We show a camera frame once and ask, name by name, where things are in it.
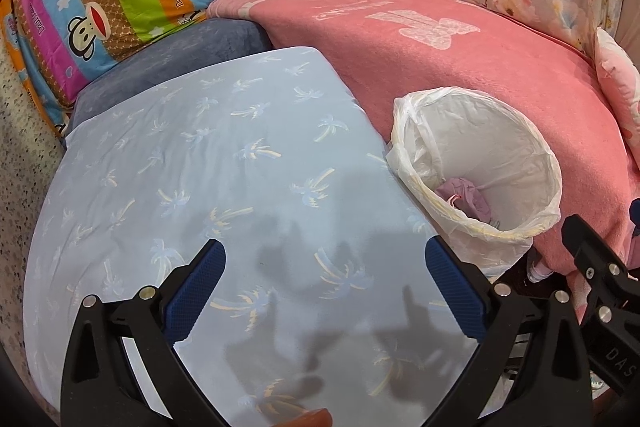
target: pink blanket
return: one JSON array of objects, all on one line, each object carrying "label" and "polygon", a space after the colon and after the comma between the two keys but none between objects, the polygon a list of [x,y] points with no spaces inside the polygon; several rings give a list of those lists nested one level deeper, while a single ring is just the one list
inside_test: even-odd
[{"label": "pink blanket", "polygon": [[[412,91],[479,89],[522,111],[560,162],[562,216],[579,213],[627,260],[640,173],[591,63],[572,48],[455,0],[216,0],[207,12],[259,23],[277,48],[320,50],[385,139],[394,99]],[[560,225],[535,245],[551,269],[570,275],[581,312],[584,286]]]}]

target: trash bin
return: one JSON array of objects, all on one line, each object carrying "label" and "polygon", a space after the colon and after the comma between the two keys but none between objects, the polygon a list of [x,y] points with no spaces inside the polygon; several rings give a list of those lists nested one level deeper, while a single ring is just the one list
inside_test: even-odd
[{"label": "trash bin", "polygon": [[[528,118],[487,93],[441,87],[396,98],[390,145],[390,167],[460,259],[487,277],[508,270],[560,219],[556,156]],[[434,192],[450,178],[475,184],[497,228]]]}]

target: black bracket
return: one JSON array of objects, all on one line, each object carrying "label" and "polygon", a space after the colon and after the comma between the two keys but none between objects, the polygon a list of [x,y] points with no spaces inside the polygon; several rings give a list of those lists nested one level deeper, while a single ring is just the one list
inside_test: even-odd
[{"label": "black bracket", "polygon": [[[61,419],[65,427],[229,427],[185,370],[174,343],[193,328],[225,269],[221,243],[209,240],[188,266],[132,299],[82,300],[66,351]],[[133,338],[172,418],[151,410],[122,343]]]},{"label": "black bracket", "polygon": [[[569,295],[529,298],[504,283],[492,285],[441,237],[429,240],[425,258],[458,324],[479,345],[424,427],[591,425],[589,363]],[[527,350],[505,404],[478,419],[516,336],[525,333],[530,335]]]}]

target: bed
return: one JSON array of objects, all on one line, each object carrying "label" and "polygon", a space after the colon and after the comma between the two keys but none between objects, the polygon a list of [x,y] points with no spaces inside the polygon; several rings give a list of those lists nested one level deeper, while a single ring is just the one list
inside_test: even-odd
[{"label": "bed", "polygon": [[[572,46],[461,0],[216,0],[209,15],[257,22],[276,48],[322,51],[385,139],[393,101],[408,92],[460,86],[508,103],[558,157],[562,216],[579,213],[628,258],[640,173],[593,63]],[[560,226],[534,244],[549,268],[570,275],[580,313],[586,286],[574,279]]]},{"label": "bed", "polygon": [[272,49],[256,23],[207,20],[167,36],[96,78],[76,99],[68,129],[145,89],[185,73]]},{"label": "bed", "polygon": [[433,228],[312,48],[174,78],[81,123],[67,143],[24,300],[31,372],[56,406],[81,299],[159,285],[207,238],[225,245],[227,268],[175,349],[232,425],[319,407],[338,425],[420,425],[476,347],[424,265]]}]

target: cartoon monkey print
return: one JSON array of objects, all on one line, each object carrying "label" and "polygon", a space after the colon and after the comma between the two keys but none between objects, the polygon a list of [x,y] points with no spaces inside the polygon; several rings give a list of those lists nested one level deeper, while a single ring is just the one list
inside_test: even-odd
[{"label": "cartoon monkey print", "polygon": [[87,3],[85,16],[73,17],[66,28],[69,30],[69,49],[84,60],[94,56],[95,39],[105,41],[111,36],[106,13],[93,1]]}]

